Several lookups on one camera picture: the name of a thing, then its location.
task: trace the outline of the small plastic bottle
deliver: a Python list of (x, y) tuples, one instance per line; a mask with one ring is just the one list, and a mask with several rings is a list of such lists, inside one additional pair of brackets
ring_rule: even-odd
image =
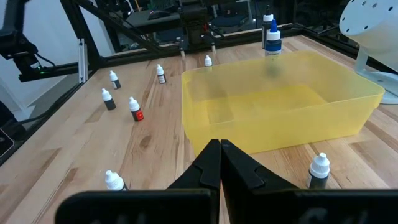
[(330, 162), (325, 153), (315, 156), (308, 172), (307, 187), (310, 189), (324, 189), (329, 178)]
[(262, 48), (266, 47), (267, 41), (267, 31), (271, 29), (272, 20), (274, 19), (274, 15), (271, 14), (271, 9), (269, 5), (266, 7), (266, 14), (262, 16)]
[(124, 183), (123, 179), (119, 176), (119, 174), (107, 170), (105, 172), (105, 184), (109, 190), (114, 191), (122, 191), (129, 190), (127, 188), (126, 183)]
[(160, 65), (156, 66), (156, 74), (160, 84), (166, 83), (166, 76), (164, 75), (162, 66)]
[(278, 31), (278, 26), (276, 20), (272, 20), (271, 29), (267, 30), (267, 40), (266, 40), (266, 56), (267, 55), (279, 55), (282, 52), (282, 41), (280, 39), (280, 31)]
[(133, 97), (130, 97), (130, 111), (135, 121), (144, 119), (144, 115), (142, 114), (139, 104)]
[(110, 79), (111, 79), (112, 86), (113, 86), (113, 88), (114, 88), (115, 90), (117, 90), (118, 88), (122, 87), (122, 86), (120, 85), (118, 76), (117, 76), (112, 70), (111, 70), (110, 73), (109, 73), (109, 77), (110, 77)]
[(111, 94), (104, 88), (102, 89), (102, 99), (104, 99), (106, 108), (108, 110), (113, 110), (116, 108), (116, 104), (114, 104)]
[(209, 55), (206, 55), (205, 57), (205, 66), (206, 67), (210, 67), (213, 65), (213, 62), (211, 62), (211, 58), (209, 57)]

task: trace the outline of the wooden table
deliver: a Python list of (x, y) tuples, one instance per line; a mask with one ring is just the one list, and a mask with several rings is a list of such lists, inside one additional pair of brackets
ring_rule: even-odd
[[(353, 67), (354, 60), (306, 37), (289, 37), (283, 51), (314, 50)], [(117, 171), (130, 189), (164, 189), (194, 160), (181, 124), (181, 73), (202, 67), (210, 52), (111, 68), (122, 84), (111, 90), (109, 69), (88, 80), (3, 166), (0, 222), (51, 223), (58, 205), (84, 190), (105, 190), (104, 173)], [(261, 43), (218, 49), (213, 64), (263, 57)], [(167, 84), (160, 85), (156, 64)], [(107, 111), (101, 88), (117, 108)], [(139, 100), (145, 119), (135, 123), (129, 96)], [(358, 135), (252, 155), (291, 183), (305, 187), (313, 156), (331, 161), (329, 188), (398, 186), (398, 106), (382, 105)], [(220, 223), (228, 223), (222, 198)]]

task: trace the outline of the translucent yellow container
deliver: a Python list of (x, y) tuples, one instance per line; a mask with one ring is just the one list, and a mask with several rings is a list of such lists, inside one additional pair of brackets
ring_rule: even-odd
[(315, 52), (182, 74), (182, 122), (195, 154), (210, 139), (246, 153), (356, 134), (383, 87)]

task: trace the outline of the bottle cap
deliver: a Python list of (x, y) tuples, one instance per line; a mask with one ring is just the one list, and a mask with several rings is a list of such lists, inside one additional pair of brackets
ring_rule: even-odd
[(313, 161), (310, 165), (310, 173), (318, 178), (325, 178), (329, 175), (330, 162), (326, 157), (325, 153), (320, 153), (318, 156), (313, 158)]
[(137, 100), (135, 100), (133, 97), (130, 97), (130, 110), (131, 111), (139, 110), (139, 104)]
[(105, 172), (105, 184), (109, 190), (121, 190), (124, 187), (124, 181), (119, 174), (110, 170)]
[(109, 73), (109, 77), (111, 78), (111, 81), (116, 81), (118, 79), (118, 76), (112, 70)]
[(274, 19), (274, 15), (271, 14), (271, 9), (270, 9), (269, 5), (267, 5), (266, 14), (262, 16), (262, 20), (264, 22), (271, 22), (273, 19)]
[(104, 88), (102, 89), (102, 99), (104, 99), (104, 101), (112, 100), (111, 94), (108, 90), (105, 90)]
[(212, 65), (213, 65), (213, 63), (211, 62), (211, 58), (209, 57), (209, 55), (206, 55), (206, 57), (205, 57), (205, 66), (209, 67), (209, 66), (212, 66)]
[(275, 19), (272, 20), (271, 29), (267, 30), (267, 40), (280, 40), (280, 31)]
[(156, 66), (156, 74), (157, 75), (163, 75), (164, 74), (163, 68), (159, 64)]

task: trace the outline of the red label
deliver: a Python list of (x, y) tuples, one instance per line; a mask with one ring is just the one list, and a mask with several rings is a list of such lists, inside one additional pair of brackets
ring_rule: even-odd
[(142, 111), (139, 110), (136, 112), (136, 116), (137, 116), (137, 120), (140, 121), (142, 119), (144, 119), (144, 115), (142, 114)]

